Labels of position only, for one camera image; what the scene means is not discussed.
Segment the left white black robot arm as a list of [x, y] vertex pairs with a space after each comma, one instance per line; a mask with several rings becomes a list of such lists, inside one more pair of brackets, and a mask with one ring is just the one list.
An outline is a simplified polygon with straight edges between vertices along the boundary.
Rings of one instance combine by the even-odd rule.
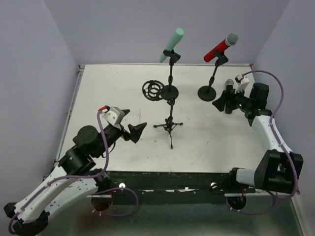
[[94, 194], [111, 194], [126, 190], [113, 187], [106, 173], [109, 148], [119, 138], [137, 143], [147, 123], [128, 125], [121, 121], [130, 112], [104, 106], [97, 112], [99, 129], [83, 126], [73, 138], [74, 146], [58, 161], [48, 177], [27, 197], [17, 203], [7, 203], [3, 210], [10, 222], [8, 231], [16, 236], [36, 236], [49, 219], [77, 200]]

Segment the black microphone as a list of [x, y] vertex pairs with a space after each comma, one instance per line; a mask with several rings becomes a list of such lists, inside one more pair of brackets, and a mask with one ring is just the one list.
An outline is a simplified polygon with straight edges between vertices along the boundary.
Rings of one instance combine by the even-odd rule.
[[233, 111], [231, 109], [231, 97], [233, 94], [233, 86], [234, 86], [234, 81], [232, 79], [226, 80], [226, 82], [225, 82], [225, 88], [227, 91], [226, 103], [225, 103], [225, 113], [226, 114], [231, 114]]

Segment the short black round-base mic stand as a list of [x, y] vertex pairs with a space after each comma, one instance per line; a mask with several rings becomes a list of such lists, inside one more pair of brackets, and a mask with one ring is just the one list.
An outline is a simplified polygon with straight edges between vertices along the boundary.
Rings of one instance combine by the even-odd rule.
[[176, 63], [181, 58], [181, 56], [178, 53], [175, 53], [174, 50], [172, 51], [164, 50], [163, 54], [167, 57], [170, 57], [169, 59], [170, 73], [168, 76], [168, 85], [165, 86], [164, 92], [161, 94], [161, 96], [164, 100], [176, 99], [179, 95], [179, 91], [175, 86], [172, 85], [173, 82], [172, 73], [174, 63]]

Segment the red glitter microphone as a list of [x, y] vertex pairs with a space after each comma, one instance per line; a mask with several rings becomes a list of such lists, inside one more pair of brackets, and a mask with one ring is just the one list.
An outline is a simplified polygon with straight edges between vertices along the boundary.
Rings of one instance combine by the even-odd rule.
[[229, 33], [221, 43], [219, 43], [216, 47], [214, 47], [210, 52], [208, 52], [204, 56], [204, 61], [205, 62], [211, 61], [212, 59], [215, 58], [214, 54], [215, 51], [217, 51], [218, 53], [223, 53], [226, 49], [235, 45], [238, 42], [238, 39], [239, 39], [238, 34]]

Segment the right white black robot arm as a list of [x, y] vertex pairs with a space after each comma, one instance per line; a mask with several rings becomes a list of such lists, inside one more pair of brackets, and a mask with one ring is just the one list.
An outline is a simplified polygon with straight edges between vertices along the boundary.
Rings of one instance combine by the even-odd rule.
[[249, 97], [244, 90], [237, 91], [226, 85], [213, 105], [220, 111], [231, 113], [240, 109], [250, 127], [261, 141], [265, 154], [255, 169], [233, 168], [230, 173], [235, 182], [265, 191], [294, 194], [303, 166], [303, 157], [294, 153], [284, 142], [276, 128], [272, 112], [266, 109], [269, 86], [254, 83]]

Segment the tall black tripod mic stand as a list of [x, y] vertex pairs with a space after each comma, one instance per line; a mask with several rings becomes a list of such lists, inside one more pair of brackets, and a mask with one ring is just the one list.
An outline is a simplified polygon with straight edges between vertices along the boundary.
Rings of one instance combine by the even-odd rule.
[[142, 86], [142, 94], [151, 103], [150, 114], [153, 116], [153, 128], [161, 128], [168, 133], [170, 138], [170, 148], [173, 149], [172, 132], [184, 125], [183, 122], [174, 120], [174, 107], [179, 91], [172, 84], [164, 85], [158, 80], [148, 80]]

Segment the mint green microphone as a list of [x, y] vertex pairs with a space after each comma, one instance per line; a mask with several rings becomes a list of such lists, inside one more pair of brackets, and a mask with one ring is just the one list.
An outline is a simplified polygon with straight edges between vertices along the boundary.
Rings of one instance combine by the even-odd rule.
[[163, 63], [167, 57], [170, 57], [170, 59], [174, 63], [176, 63], [180, 59], [181, 56], [175, 53], [174, 48], [182, 40], [184, 34], [185, 32], [182, 28], [177, 28], [173, 32], [168, 44], [165, 46], [165, 49], [163, 50], [162, 54], [159, 57], [160, 63]]

